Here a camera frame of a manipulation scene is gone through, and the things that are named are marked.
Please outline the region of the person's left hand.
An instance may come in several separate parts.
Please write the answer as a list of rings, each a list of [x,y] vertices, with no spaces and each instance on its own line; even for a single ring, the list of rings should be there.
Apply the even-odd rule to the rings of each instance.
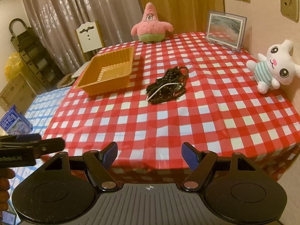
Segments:
[[[9,200],[9,193],[8,190],[10,189],[9,180],[15,177],[15,172],[10,168],[1,169],[0,173],[0,211],[8,210],[8,200]]]

